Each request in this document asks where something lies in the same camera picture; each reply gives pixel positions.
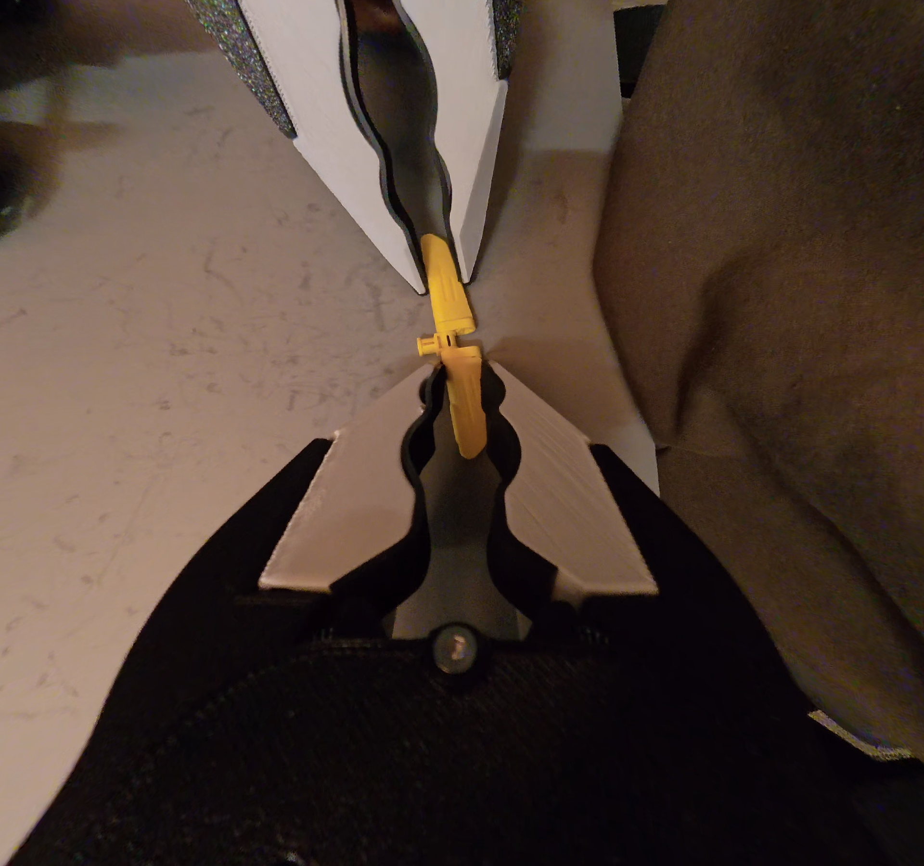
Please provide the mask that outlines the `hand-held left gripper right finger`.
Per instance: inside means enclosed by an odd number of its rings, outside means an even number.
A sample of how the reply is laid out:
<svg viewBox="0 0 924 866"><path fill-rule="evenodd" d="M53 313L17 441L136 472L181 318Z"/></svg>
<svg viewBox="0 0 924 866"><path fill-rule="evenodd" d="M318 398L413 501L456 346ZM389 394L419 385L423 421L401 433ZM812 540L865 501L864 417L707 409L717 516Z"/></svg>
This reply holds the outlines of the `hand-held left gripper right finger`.
<svg viewBox="0 0 924 866"><path fill-rule="evenodd" d="M500 478L487 562L503 598L538 622L555 604L658 593L588 437L496 362L482 397Z"/></svg>

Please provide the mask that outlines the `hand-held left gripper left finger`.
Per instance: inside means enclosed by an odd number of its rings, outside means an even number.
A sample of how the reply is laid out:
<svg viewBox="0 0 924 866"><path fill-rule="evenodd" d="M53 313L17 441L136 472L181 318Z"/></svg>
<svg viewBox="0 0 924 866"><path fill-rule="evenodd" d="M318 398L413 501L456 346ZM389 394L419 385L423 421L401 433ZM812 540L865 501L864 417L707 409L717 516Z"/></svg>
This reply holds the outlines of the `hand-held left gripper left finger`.
<svg viewBox="0 0 924 866"><path fill-rule="evenodd" d="M425 365L338 429L259 579L259 593L364 601L388 617L424 581L422 468L443 368Z"/></svg>

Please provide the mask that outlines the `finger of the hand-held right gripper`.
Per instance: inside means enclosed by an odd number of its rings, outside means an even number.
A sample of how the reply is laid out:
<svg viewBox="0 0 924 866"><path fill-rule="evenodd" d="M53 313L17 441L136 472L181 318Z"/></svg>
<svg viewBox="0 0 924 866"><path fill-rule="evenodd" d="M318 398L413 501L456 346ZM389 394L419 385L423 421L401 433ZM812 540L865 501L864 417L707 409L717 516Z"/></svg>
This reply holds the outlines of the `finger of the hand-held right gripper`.
<svg viewBox="0 0 924 866"><path fill-rule="evenodd" d="M468 283L482 243L507 94L492 0L397 0L397 6L422 49L435 101L428 126L436 222Z"/></svg>
<svg viewBox="0 0 924 866"><path fill-rule="evenodd" d="M237 0L295 129L294 144L418 293L420 252L388 195L383 145L359 97L346 0Z"/></svg>

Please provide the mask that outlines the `yellow plastic toy piece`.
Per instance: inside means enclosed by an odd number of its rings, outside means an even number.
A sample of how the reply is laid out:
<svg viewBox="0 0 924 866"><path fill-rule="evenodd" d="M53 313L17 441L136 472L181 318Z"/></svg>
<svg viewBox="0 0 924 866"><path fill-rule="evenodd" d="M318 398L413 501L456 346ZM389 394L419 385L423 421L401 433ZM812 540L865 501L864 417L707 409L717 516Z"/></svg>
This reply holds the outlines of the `yellow plastic toy piece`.
<svg viewBox="0 0 924 866"><path fill-rule="evenodd" d="M426 234L421 238L421 247L436 332L456 336L473 333L477 328L475 318L447 242Z"/></svg>
<svg viewBox="0 0 924 866"><path fill-rule="evenodd" d="M441 358L456 444L462 457L473 459L487 444L487 421L481 402L481 353L478 347L448 346Z"/></svg>

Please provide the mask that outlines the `yellow black tracked toy vehicle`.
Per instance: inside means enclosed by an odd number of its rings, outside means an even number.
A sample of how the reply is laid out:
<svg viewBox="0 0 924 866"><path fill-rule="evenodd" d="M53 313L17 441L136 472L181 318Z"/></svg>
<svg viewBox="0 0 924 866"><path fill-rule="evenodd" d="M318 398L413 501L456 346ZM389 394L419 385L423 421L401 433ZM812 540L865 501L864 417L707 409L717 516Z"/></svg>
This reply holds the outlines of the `yellow black tracked toy vehicle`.
<svg viewBox="0 0 924 866"><path fill-rule="evenodd" d="M1 0L2 89L14 84L14 46L17 33L41 23L50 12L50 0ZM12 230L21 217L28 196L26 162L21 142L24 127L2 121L1 138L1 223L2 235Z"/></svg>

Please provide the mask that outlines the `person's brown shirt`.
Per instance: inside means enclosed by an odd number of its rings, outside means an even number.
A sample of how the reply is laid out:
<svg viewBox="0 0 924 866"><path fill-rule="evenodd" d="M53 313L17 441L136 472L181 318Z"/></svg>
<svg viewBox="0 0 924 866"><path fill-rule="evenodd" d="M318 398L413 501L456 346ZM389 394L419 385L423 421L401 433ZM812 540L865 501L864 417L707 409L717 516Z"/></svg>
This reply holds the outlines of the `person's brown shirt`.
<svg viewBox="0 0 924 866"><path fill-rule="evenodd" d="M922 0L669 0L594 275L664 501L922 760Z"/></svg>

